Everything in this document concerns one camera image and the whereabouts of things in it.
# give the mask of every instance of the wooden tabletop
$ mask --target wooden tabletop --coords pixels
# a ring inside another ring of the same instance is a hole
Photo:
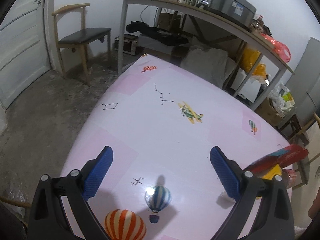
[[[143,4],[150,6],[157,6],[167,9],[172,9],[175,11],[187,13],[198,17],[202,20],[210,22],[218,27],[229,31],[230,33],[236,35],[241,38],[248,44],[254,46],[258,49],[264,56],[271,60],[273,64],[275,64],[279,69],[286,68],[292,74],[294,71],[276,54],[262,39],[250,33],[246,29],[241,26],[217,15],[212,12],[206,11],[204,9],[197,8],[195,6],[178,3],[170,0],[127,0],[130,4]]]

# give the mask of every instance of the blue striped hot air balloon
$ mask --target blue striped hot air balloon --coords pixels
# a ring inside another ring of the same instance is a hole
[[[163,186],[151,187],[147,188],[144,198],[152,211],[149,220],[151,223],[155,224],[159,221],[158,212],[170,204],[171,193]]]

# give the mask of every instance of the chair backrest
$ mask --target chair backrest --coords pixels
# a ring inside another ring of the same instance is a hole
[[[66,14],[70,11],[73,11],[78,8],[82,8],[81,11],[81,29],[85,29],[85,8],[90,6],[90,3],[79,3],[79,4],[70,4],[59,8],[58,10],[54,11],[51,15],[53,16],[53,28],[54,28],[54,36],[56,39],[56,43],[58,43],[58,26],[57,26],[57,15],[58,14]]]

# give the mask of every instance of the table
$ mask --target table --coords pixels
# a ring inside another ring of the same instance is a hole
[[[120,21],[120,34],[119,34],[119,51],[118,51],[118,74],[120,75],[123,72],[123,44],[124,44],[124,31],[125,31],[125,22],[127,17],[128,4],[142,4],[149,6],[156,6],[160,8],[167,8],[175,11],[179,11],[204,21],[210,22],[218,27],[225,29],[226,31],[236,35],[241,38],[246,43],[255,47],[258,51],[261,52],[261,56],[258,58],[257,62],[252,67],[251,71],[248,73],[247,77],[240,84],[237,91],[234,93],[234,97],[238,95],[238,92],[242,89],[245,83],[249,80],[251,74],[258,66],[262,56],[266,56],[273,64],[275,64],[279,70],[277,74],[272,79],[270,85],[267,89],[255,100],[255,102],[250,106],[250,109],[255,110],[271,92],[271,90],[276,86],[280,81],[281,77],[284,75],[286,70],[289,70],[294,74],[293,70],[275,53],[272,49],[259,37],[249,33],[244,28],[236,25],[235,23],[209,11],[197,8],[195,6],[186,5],[169,0],[123,0],[122,12],[121,12],[121,21]]]
[[[256,124],[255,134],[249,120]],[[97,103],[61,176],[81,169],[106,145],[113,149],[113,163],[96,196],[88,202],[102,224],[110,211],[128,209],[144,220],[144,240],[208,240],[233,205],[220,197],[224,189],[210,163],[211,148],[219,146],[229,159],[245,168],[289,144],[223,90],[144,55]],[[152,224],[144,196],[149,188],[159,185],[170,190],[172,201],[159,212],[159,222]],[[73,231],[82,236],[68,203],[63,201]],[[258,205],[259,200],[242,236],[249,232]]]

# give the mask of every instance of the orange striped hot air balloon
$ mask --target orange striped hot air balloon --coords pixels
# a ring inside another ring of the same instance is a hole
[[[147,232],[142,218],[126,209],[111,211],[104,225],[112,240],[142,240]]]

